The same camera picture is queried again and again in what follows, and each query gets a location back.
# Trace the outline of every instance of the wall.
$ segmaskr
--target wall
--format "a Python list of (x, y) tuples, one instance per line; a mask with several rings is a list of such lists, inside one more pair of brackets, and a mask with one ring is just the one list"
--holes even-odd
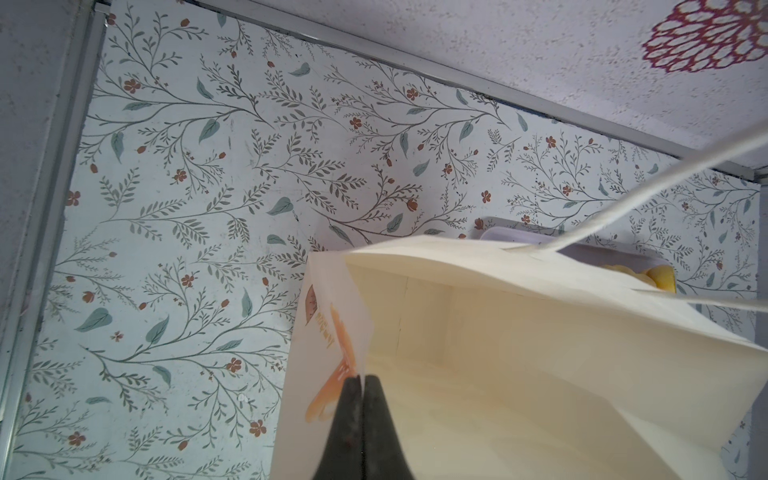
[[(189, 3), (111, 10), (12, 480), (263, 478), (308, 252), (563, 231), (675, 162)], [(706, 171), (590, 241), (749, 298), (757, 195)]]
[(0, 321), (15, 278), (79, 4), (4, 2), (0, 12)]

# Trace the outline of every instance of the yellow food item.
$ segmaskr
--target yellow food item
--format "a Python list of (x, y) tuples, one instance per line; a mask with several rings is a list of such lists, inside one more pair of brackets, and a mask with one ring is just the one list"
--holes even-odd
[(627, 275), (631, 275), (631, 276), (637, 278), (638, 280), (641, 280), (641, 281), (647, 283), (650, 286), (655, 286), (655, 287), (660, 288), (656, 284), (656, 282), (654, 282), (648, 275), (646, 275), (645, 273), (635, 273), (628, 266), (624, 266), (624, 265), (603, 265), (603, 268), (608, 269), (608, 270), (613, 270), (614, 272), (626, 273)]
[(674, 268), (669, 265), (659, 265), (644, 272), (655, 283), (656, 286), (667, 292), (677, 293), (677, 287), (674, 281)]

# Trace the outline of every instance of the white paper bag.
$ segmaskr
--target white paper bag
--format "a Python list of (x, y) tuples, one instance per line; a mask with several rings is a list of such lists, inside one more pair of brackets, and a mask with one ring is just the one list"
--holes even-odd
[[(656, 187), (739, 148), (715, 145)], [(365, 374), (420, 480), (726, 478), (720, 446), (768, 379), (768, 351), (553, 251), (656, 187), (541, 247), (420, 236), (311, 253), (271, 478), (312, 478), (343, 380)]]

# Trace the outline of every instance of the metal trim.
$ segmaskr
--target metal trim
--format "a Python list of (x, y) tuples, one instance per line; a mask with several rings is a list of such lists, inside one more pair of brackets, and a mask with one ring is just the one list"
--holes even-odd
[[(245, 22), (281, 31), (282, 33), (314, 43), (341, 48), (342, 50), (351, 51), (352, 53), (381, 61), (393, 67), (413, 71), (443, 84), (477, 91), (513, 106), (544, 114), (589, 131), (607, 135), (608, 137), (629, 141), (641, 147), (671, 155), (672, 157), (686, 157), (695, 151), (693, 148), (685, 147), (673, 141), (556, 104), (553, 101), (515, 90), (506, 85), (486, 80), (473, 74), (345, 33), (344, 31), (326, 27), (325, 25), (297, 17), (290, 13), (281, 12), (275, 8), (255, 3), (253, 0), (199, 0), (197, 2), (193, 0), (192, 2), (200, 7), (223, 13)], [(755, 177), (754, 171), (751, 168), (732, 161), (718, 165), (715, 170), (733, 175), (734, 177), (743, 178), (744, 180), (752, 181)]]
[(42, 161), (18, 277), (5, 319), (0, 366), (5, 377), (0, 403), (0, 478), (8, 472), (16, 416), (42, 321), (51, 263), (55, 261), (64, 226), (64, 205), (75, 155), (91, 98), (105, 13), (94, 11), (93, 0), (82, 0), (65, 63), (48, 145)]

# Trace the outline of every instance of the green leaf print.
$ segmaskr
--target green leaf print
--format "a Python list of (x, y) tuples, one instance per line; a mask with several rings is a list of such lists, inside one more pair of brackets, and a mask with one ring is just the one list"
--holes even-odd
[(200, 132), (200, 140), (198, 140), (197, 143), (200, 143), (201, 141), (205, 140), (208, 137), (213, 137), (213, 135), (218, 131), (219, 131), (219, 122), (215, 121), (213, 118), (209, 119), (205, 123), (203, 130)]
[(426, 170), (428, 166), (429, 166), (429, 160), (427, 160), (427, 161), (426, 161), (426, 162), (424, 162), (423, 164), (418, 164), (418, 165), (416, 165), (416, 166), (413, 168), (413, 174), (414, 174), (414, 175), (416, 175), (416, 176), (418, 177), (419, 175), (421, 175), (421, 174), (423, 174), (423, 173), (424, 173), (424, 170)]
[(156, 365), (152, 367), (152, 370), (160, 374), (160, 377), (163, 379), (163, 381), (166, 382), (168, 386), (170, 386), (170, 372), (168, 371), (167, 368), (165, 368), (164, 366)]
[(107, 309), (99, 307), (91, 312), (91, 315), (75, 330), (78, 332), (90, 332), (93, 329), (109, 325), (110, 323), (112, 323), (112, 315), (109, 314)]
[(279, 243), (280, 245), (285, 245), (286, 244), (285, 240), (283, 240), (282, 238), (280, 238), (280, 237), (278, 237), (277, 235), (274, 235), (274, 234), (267, 236), (266, 242), (267, 243), (271, 243), (271, 244)]
[(120, 156), (123, 154), (123, 132), (112, 134), (110, 144), (112, 145), (112, 151), (118, 157), (118, 162), (120, 162)]
[(459, 89), (456, 89), (456, 98), (458, 98), (458, 101), (462, 104), (467, 105), (467, 101), (464, 99), (464, 95), (462, 95), (462, 91)]
[(291, 210), (293, 210), (293, 204), (290, 203), (290, 199), (288, 197), (283, 197), (279, 199), (275, 206), (272, 207), (272, 210), (266, 212), (266, 214), (274, 217), (275, 215), (285, 214)]
[(304, 62), (301, 64), (298, 70), (291, 71), (290, 74), (294, 77), (303, 77), (310, 72), (310, 64)]
[(253, 312), (253, 302), (250, 301), (248, 290), (243, 289), (243, 300), (241, 303), (243, 304), (243, 318), (247, 318)]
[(349, 235), (344, 233), (344, 230), (338, 228), (336, 225), (329, 225), (328, 228), (330, 228), (332, 232), (338, 235), (340, 239), (344, 240), (349, 245), (352, 245), (352, 241), (349, 239)]
[(236, 349), (241, 343), (243, 342), (242, 339), (240, 340), (231, 340), (227, 343), (224, 343), (222, 346), (216, 349), (217, 352), (223, 352), (225, 350), (232, 350)]
[(520, 124), (520, 128), (522, 128), (523, 131), (528, 131), (528, 124), (525, 123), (525, 119), (520, 114), (518, 114), (518, 123)]
[(402, 222), (402, 214), (395, 215), (395, 218), (393, 218), (388, 224), (386, 224), (386, 231), (390, 233), (395, 233), (397, 229), (400, 228), (401, 222)]
[(473, 128), (474, 128), (474, 127), (472, 126), (472, 123), (471, 123), (471, 122), (467, 122), (467, 123), (465, 123), (465, 124), (464, 124), (464, 127), (462, 127), (462, 132), (461, 132), (461, 134), (459, 134), (459, 136), (458, 136), (458, 141), (462, 141), (462, 140), (464, 140), (465, 138), (467, 138), (467, 137), (469, 136), (469, 134), (470, 134), (470, 133), (472, 133), (472, 129), (473, 129)]
[(408, 158), (408, 132), (400, 134), (400, 148), (402, 148), (402, 152)]
[(157, 325), (150, 328), (149, 332), (147, 332), (146, 339), (150, 345), (154, 345), (160, 341), (160, 338), (162, 338), (163, 334), (165, 333), (166, 327), (168, 327), (169, 319), (170, 316), (166, 316), (165, 320), (160, 321)]
[(214, 96), (205, 89), (205, 85), (203, 85), (203, 82), (200, 81), (200, 78), (197, 79), (197, 92), (203, 95), (208, 100), (213, 100)]

